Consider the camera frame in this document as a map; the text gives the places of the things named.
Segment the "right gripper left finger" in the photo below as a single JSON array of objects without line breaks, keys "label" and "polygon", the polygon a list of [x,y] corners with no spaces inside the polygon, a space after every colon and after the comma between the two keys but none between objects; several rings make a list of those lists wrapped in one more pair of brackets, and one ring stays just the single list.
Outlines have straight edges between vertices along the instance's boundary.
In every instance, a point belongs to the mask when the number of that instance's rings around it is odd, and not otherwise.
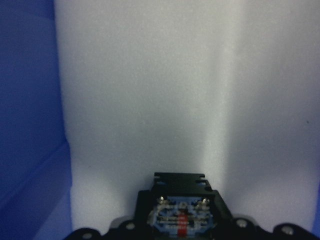
[{"label": "right gripper left finger", "polygon": [[135,211],[132,218],[122,221],[118,227],[110,227],[102,235],[93,228],[79,228],[65,237],[66,240],[153,240],[152,227],[147,223],[153,207],[149,190],[138,192]]}]

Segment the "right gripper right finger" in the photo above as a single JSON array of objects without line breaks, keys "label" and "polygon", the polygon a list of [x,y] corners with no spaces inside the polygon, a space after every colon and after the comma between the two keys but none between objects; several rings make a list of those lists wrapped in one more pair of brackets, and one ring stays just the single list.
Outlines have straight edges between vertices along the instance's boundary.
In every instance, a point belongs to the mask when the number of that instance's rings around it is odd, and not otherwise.
[{"label": "right gripper right finger", "polygon": [[272,231],[267,231],[256,224],[248,216],[234,217],[220,196],[215,191],[217,203],[214,204],[218,213],[217,224],[212,231],[215,240],[318,240],[319,237],[303,227],[293,223],[281,223]]}]

